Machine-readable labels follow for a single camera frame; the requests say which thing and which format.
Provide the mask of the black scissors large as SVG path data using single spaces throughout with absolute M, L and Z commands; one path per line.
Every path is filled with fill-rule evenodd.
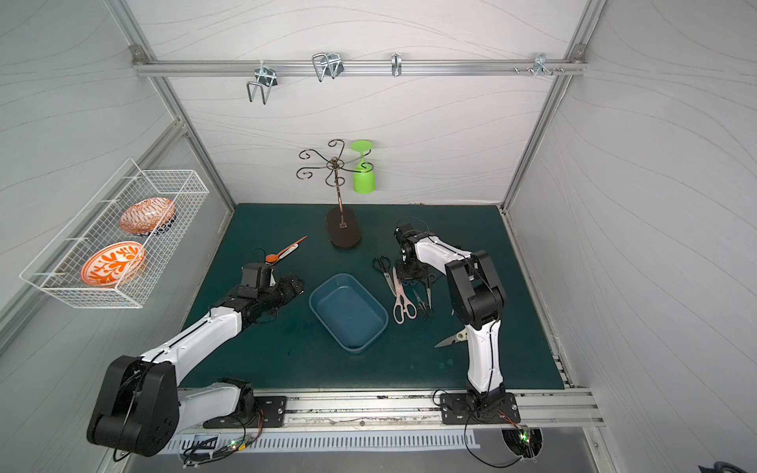
M 386 285 L 390 288 L 390 291 L 392 292 L 392 295 L 396 295 L 395 289 L 394 289 L 394 281 L 392 278 L 392 264 L 390 263 L 390 260 L 387 256 L 381 255 L 378 257 L 375 257 L 373 259 L 373 267 L 382 274 L 382 277 L 384 277 L 384 281 L 386 281 Z

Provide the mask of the black scissors thin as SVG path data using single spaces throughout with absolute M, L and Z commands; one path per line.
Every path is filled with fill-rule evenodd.
M 421 317 L 423 319 L 433 318 L 435 311 L 432 307 L 431 290 L 425 282 L 423 280 L 412 281 L 409 283 L 409 287 L 416 298 L 416 307 L 418 307 Z

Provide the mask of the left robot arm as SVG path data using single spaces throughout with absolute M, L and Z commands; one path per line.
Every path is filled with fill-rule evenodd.
M 304 281 L 293 274 L 273 286 L 240 285 L 171 340 L 138 357 L 114 360 L 104 375 L 87 441 L 149 457 L 189 427 L 217 419 L 246 427 L 257 416 L 251 384 L 224 378 L 203 388 L 183 388 L 181 382 L 264 313 L 289 304 L 304 291 Z

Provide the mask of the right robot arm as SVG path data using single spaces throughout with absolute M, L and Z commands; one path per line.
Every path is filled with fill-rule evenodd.
M 467 333 L 469 403 L 481 408 L 500 400 L 505 388 L 499 335 L 507 295 L 493 259 L 483 250 L 456 248 L 410 224 L 397 227 L 394 236 L 405 268 L 418 272 L 430 266 L 447 278 L 453 313 Z

